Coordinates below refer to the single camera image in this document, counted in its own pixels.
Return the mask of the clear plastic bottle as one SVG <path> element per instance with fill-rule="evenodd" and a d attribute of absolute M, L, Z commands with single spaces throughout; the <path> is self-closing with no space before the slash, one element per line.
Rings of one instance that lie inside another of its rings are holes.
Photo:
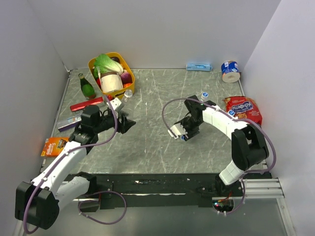
<path fill-rule="evenodd" d="M 233 110 L 227 112 L 231 117 L 236 118 L 236 113 Z"/>
<path fill-rule="evenodd" d="M 209 94 L 208 94 L 207 92 L 203 92 L 203 93 L 201 94 L 200 100 L 201 100 L 202 102 L 206 102 L 206 101 L 208 100 L 208 98 L 209 98 Z"/>
<path fill-rule="evenodd" d="M 123 96 L 123 101 L 124 102 L 127 102 L 129 101 L 133 96 L 133 92 L 131 89 L 127 89 L 125 92 L 124 92 L 124 96 Z"/>

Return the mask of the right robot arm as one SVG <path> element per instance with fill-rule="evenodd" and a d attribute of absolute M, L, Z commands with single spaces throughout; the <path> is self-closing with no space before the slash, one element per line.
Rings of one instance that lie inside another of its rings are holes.
<path fill-rule="evenodd" d="M 201 103 L 190 97 L 184 104 L 190 116 L 178 122 L 182 140 L 188 141 L 199 134 L 199 126 L 205 123 L 219 130 L 231 141 L 231 162 L 219 173 L 215 184 L 216 192 L 226 196 L 232 191 L 232 185 L 246 171 L 269 157 L 263 132 L 258 125 L 236 119 L 211 101 Z"/>

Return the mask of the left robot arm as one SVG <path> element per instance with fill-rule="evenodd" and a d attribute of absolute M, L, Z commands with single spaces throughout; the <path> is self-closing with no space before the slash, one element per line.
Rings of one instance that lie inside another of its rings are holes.
<path fill-rule="evenodd" d="M 60 211 L 77 197 L 91 198 L 97 193 L 96 177 L 79 173 L 63 184 L 70 171 L 93 147 L 98 146 L 99 133 L 113 128 L 114 133 L 126 133 L 136 124 L 121 115 L 118 119 L 113 107 L 102 115 L 97 105 L 83 109 L 81 122 L 62 152 L 40 175 L 30 182 L 21 182 L 16 189 L 15 218 L 23 222 L 25 233 L 32 234 L 28 225 L 36 229 L 48 229 L 56 221 Z"/>

